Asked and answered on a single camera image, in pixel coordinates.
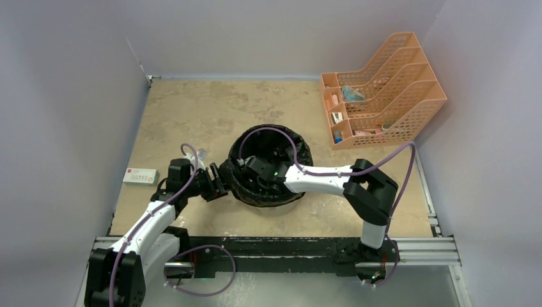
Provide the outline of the black plastic trash bag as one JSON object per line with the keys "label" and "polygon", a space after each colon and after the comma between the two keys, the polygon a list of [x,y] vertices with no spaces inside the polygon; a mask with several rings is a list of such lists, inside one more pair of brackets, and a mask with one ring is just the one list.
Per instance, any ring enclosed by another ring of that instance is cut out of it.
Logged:
{"label": "black plastic trash bag", "polygon": [[312,166],[313,158],[304,138],[293,130],[273,124],[253,126],[245,131],[230,148],[227,159],[219,166],[219,173],[233,196],[255,207],[276,207],[294,202],[304,193],[288,192],[279,196],[265,196],[252,192],[247,186],[247,170],[275,171],[285,185],[286,172],[293,166],[297,153],[298,163]]}

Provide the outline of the orange plastic file organizer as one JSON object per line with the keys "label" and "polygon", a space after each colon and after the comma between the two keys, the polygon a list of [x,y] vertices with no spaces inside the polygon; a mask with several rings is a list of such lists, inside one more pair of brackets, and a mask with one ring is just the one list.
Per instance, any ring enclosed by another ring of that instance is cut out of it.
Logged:
{"label": "orange plastic file organizer", "polygon": [[[345,85],[366,100],[344,102]],[[413,32],[390,35],[361,70],[322,73],[319,88],[334,150],[412,141],[447,100]],[[338,97],[337,106],[332,95]],[[332,112],[341,112],[343,121],[334,125]],[[332,132],[337,130],[343,140],[335,144]]]}

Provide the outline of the beige round trash bin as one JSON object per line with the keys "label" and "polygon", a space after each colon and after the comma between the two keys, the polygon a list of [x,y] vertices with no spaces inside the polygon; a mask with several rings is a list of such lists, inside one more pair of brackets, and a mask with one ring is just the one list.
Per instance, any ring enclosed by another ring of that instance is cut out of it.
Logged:
{"label": "beige round trash bin", "polygon": [[297,204],[295,202],[279,205],[276,207],[255,207],[252,205],[245,205],[252,213],[262,217],[279,217],[291,212]]}

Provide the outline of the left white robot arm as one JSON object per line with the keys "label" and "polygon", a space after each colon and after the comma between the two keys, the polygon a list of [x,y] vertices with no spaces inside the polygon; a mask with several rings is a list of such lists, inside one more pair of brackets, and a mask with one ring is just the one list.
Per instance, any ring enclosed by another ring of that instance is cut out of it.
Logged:
{"label": "left white robot arm", "polygon": [[201,159],[186,155],[173,159],[167,177],[152,195],[143,215],[129,231],[108,248],[96,248],[89,257],[85,306],[141,306],[148,283],[164,272],[167,261],[191,262],[204,249],[224,250],[216,244],[194,246],[184,228],[172,222],[189,198],[216,200],[228,193],[228,185],[216,164],[204,167]]}

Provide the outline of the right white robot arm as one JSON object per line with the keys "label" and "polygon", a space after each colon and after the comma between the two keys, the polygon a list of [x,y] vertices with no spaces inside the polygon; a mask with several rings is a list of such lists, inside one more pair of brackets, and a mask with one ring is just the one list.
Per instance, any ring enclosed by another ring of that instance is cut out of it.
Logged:
{"label": "right white robot arm", "polygon": [[324,168],[252,156],[237,163],[249,190],[266,204],[288,203],[303,193],[343,197],[363,221],[360,255],[374,260],[383,253],[398,184],[369,161],[357,159],[351,166]]}

